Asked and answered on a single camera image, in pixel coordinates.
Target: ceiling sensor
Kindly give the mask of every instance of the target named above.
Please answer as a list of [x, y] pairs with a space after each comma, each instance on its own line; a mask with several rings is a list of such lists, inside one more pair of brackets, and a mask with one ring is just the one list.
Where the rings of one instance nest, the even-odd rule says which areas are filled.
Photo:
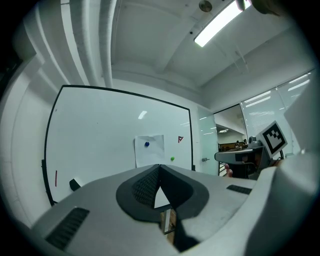
[[199, 2], [199, 8], [201, 9], [201, 11], [208, 13], [212, 10], [212, 4], [209, 1], [200, 1]]

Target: ceiling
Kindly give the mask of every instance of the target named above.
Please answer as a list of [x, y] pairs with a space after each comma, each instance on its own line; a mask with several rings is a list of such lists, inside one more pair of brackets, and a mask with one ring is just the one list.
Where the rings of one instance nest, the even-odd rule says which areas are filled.
[[246, 64], [247, 53], [292, 25], [251, 6], [200, 47], [194, 42], [197, 34], [231, 2], [209, 1], [212, 10], [205, 13], [199, 0], [118, 0], [112, 24], [112, 71], [198, 91], [228, 66]]
[[243, 135], [247, 134], [244, 116], [239, 104], [215, 113], [214, 120], [217, 127], [221, 127], [218, 131], [229, 129]]
[[226, 130], [226, 129], [231, 130], [228, 127], [225, 127], [225, 126], [222, 126], [222, 125], [219, 125], [219, 124], [215, 124], [215, 126], [216, 126], [216, 132], [217, 133], [219, 133], [220, 131]]

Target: black whiteboard frame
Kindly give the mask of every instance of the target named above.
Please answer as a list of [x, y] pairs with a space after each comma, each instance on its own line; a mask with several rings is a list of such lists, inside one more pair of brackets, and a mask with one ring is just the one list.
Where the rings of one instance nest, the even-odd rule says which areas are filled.
[[186, 108], [184, 106], [180, 106], [165, 100], [161, 100], [161, 99], [157, 99], [157, 98], [153, 98], [153, 97], [149, 97], [146, 95], [142, 95], [142, 94], [138, 94], [138, 93], [134, 93], [134, 92], [130, 92], [130, 91], [125, 91], [125, 90], [118, 90], [118, 89], [112, 89], [112, 88], [105, 88], [105, 87], [98, 87], [98, 86], [87, 86], [87, 85], [63, 85], [61, 86], [58, 95], [55, 98], [55, 101], [53, 103], [52, 109], [51, 109], [51, 113], [49, 116], [49, 120], [48, 120], [48, 124], [46, 126], [46, 132], [45, 132], [45, 139], [44, 139], [44, 160], [41, 161], [42, 163], [42, 174], [43, 174], [43, 180], [44, 180], [44, 186], [45, 186], [45, 190], [46, 190], [46, 194], [48, 196], [49, 202], [51, 204], [51, 206], [54, 206], [57, 202], [53, 200], [51, 191], [50, 191], [50, 186], [49, 186], [49, 180], [48, 180], [48, 174], [47, 174], [47, 138], [48, 138], [48, 131], [49, 131], [49, 126], [50, 126], [50, 121], [51, 121], [51, 117], [52, 114], [54, 112], [57, 100], [60, 96], [61, 91], [63, 90], [63, 88], [86, 88], [86, 89], [96, 89], [96, 90], [104, 90], [104, 91], [111, 91], [111, 92], [116, 92], [116, 93], [122, 93], [122, 94], [129, 94], [129, 95], [134, 95], [134, 96], [138, 96], [138, 97], [142, 97], [142, 98], [146, 98], [146, 99], [150, 99], [150, 100], [154, 100], [154, 101], [158, 101], [158, 102], [162, 102], [162, 103], [166, 103], [184, 110], [188, 110], [189, 112], [189, 123], [190, 123], [190, 138], [191, 138], [191, 170], [195, 171], [196, 167], [194, 166], [194, 147], [193, 147], [193, 138], [192, 138], [192, 124], [191, 124], [191, 114], [190, 114], [190, 109]]

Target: ceiling pipe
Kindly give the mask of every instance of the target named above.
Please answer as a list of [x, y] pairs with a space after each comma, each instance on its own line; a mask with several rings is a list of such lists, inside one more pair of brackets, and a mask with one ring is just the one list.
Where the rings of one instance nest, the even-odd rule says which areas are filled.
[[112, 88], [111, 39], [117, 0], [101, 0], [99, 14], [99, 47], [105, 87]]

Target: glass door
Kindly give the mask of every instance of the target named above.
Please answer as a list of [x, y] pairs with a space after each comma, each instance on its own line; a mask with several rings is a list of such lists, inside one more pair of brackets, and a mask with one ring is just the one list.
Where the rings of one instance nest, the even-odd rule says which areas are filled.
[[215, 160], [215, 153], [218, 152], [218, 136], [214, 115], [198, 107], [198, 116], [202, 172], [218, 175], [218, 162]]

